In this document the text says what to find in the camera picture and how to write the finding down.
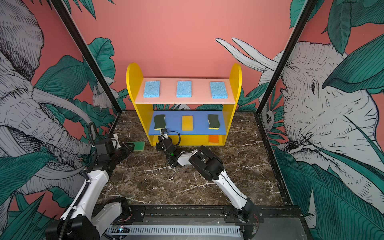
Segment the bright green sponge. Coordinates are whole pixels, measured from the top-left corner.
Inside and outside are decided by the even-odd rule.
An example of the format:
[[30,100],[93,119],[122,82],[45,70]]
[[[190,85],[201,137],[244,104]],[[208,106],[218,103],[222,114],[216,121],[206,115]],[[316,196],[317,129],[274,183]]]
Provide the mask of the bright green sponge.
[[145,142],[133,142],[134,152],[142,152],[145,148]]

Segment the dark green sponge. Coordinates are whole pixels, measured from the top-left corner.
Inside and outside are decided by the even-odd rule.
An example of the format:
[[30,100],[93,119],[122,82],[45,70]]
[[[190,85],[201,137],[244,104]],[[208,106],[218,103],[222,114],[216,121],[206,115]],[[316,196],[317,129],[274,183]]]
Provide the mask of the dark green sponge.
[[166,115],[156,115],[154,116],[154,130],[159,131],[166,128]]
[[208,115],[208,122],[209,122],[209,130],[219,130],[220,129],[220,121],[219,121],[219,115],[215,114],[209,114]]

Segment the orange yellow sponge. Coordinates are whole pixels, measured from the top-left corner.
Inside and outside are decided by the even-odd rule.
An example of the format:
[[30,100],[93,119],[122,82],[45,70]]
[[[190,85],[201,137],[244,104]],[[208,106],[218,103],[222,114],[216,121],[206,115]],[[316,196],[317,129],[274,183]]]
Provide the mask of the orange yellow sponge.
[[218,135],[209,135],[209,144],[218,144],[219,136]]

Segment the blue sponge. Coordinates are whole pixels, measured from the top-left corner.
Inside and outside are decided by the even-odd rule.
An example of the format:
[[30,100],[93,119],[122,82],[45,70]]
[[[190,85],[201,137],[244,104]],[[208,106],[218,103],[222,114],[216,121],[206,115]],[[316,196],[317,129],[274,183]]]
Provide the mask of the blue sponge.
[[192,97],[192,82],[178,81],[177,82],[177,98],[191,98],[191,97]]
[[160,81],[146,81],[143,97],[158,98],[160,96]]
[[225,82],[210,82],[212,99],[227,99],[228,93]]

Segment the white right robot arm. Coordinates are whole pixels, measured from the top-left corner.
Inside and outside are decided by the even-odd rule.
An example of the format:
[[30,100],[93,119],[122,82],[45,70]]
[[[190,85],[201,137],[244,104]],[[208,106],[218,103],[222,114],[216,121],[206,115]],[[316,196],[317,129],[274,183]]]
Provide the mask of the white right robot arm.
[[170,167],[193,166],[203,178],[212,181],[224,192],[242,222],[257,220],[254,203],[230,179],[222,160],[216,154],[205,146],[190,152],[179,151],[167,134],[159,136],[158,140],[156,150],[165,154]]

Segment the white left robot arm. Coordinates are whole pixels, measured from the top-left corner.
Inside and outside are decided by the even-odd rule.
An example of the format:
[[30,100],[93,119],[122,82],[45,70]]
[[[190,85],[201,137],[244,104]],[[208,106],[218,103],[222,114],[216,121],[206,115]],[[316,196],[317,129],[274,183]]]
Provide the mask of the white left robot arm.
[[124,223],[132,217],[133,211],[123,197],[110,200],[98,214],[92,214],[116,165],[133,153],[135,144],[106,138],[95,147],[91,165],[81,171],[85,178],[81,190],[60,219],[48,224],[47,240],[99,240],[113,221]]

